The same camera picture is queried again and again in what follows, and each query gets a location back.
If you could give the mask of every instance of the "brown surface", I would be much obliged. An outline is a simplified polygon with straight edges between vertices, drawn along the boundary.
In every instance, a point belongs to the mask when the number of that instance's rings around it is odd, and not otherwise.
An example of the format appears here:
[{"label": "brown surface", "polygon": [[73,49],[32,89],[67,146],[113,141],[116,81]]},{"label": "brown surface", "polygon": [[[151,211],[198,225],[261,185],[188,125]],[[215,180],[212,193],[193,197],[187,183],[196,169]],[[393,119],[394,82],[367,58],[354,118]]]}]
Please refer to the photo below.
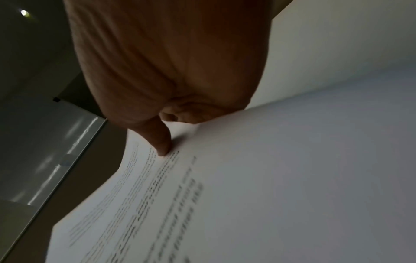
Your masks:
[{"label": "brown surface", "polygon": [[52,227],[116,172],[125,142],[126,130],[105,124],[4,263],[45,262]]}]

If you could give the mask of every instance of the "hand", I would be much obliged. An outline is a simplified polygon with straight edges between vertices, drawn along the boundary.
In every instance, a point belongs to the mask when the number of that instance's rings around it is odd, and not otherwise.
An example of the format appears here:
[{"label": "hand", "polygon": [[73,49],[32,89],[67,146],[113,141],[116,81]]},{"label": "hand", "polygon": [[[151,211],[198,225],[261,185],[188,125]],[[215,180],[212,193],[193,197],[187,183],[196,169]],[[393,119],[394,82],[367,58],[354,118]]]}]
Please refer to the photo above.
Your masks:
[{"label": "hand", "polygon": [[109,121],[159,155],[161,121],[200,123],[244,109],[266,63],[269,1],[65,0],[87,84]]}]

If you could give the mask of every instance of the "finger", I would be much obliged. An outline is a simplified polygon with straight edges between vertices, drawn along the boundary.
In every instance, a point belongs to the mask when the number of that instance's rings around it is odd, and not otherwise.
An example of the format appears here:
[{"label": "finger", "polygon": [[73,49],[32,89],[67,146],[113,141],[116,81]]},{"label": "finger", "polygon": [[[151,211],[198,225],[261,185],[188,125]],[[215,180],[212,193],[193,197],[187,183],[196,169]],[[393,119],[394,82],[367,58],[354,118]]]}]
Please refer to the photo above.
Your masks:
[{"label": "finger", "polygon": [[138,125],[130,127],[130,129],[146,139],[156,149],[159,156],[168,154],[172,147],[170,131],[159,116],[141,122]]},{"label": "finger", "polygon": [[159,116],[163,121],[178,121],[178,117],[173,114],[161,112]]}]

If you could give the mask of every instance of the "sheet of paper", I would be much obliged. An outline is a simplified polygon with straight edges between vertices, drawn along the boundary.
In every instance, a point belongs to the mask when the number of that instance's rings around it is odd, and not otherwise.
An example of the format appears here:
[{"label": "sheet of paper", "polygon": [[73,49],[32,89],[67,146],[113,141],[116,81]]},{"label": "sheet of paper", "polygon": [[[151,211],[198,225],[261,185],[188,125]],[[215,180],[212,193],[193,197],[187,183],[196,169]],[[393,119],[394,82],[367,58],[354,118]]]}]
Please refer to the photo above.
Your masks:
[{"label": "sheet of paper", "polygon": [[151,168],[148,148],[132,205],[120,190],[71,245],[128,170],[129,136],[122,172],[55,226],[47,262],[415,262],[415,86],[413,68],[232,114]]}]

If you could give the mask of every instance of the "human hand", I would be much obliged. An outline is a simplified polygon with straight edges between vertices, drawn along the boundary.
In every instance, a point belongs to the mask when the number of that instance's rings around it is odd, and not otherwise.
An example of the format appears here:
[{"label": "human hand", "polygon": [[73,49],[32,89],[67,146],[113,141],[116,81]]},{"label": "human hand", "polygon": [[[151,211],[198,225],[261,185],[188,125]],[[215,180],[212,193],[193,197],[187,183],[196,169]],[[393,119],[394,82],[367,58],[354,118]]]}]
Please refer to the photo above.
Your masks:
[{"label": "human hand", "polygon": [[200,123],[244,109],[263,73],[270,2],[64,0],[87,84],[109,121],[158,154],[161,121]]}]

